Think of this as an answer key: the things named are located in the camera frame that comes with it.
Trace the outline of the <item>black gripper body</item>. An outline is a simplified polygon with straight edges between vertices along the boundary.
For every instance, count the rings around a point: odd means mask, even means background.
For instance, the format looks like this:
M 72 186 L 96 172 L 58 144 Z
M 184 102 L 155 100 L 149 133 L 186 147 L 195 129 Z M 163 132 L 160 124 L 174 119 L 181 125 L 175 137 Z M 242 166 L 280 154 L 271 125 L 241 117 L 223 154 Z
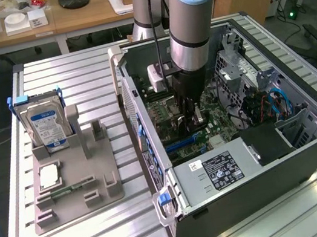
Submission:
M 180 71 L 172 76 L 172 88 L 178 105 L 183 102 L 197 103 L 205 86 L 206 68 L 196 71 Z

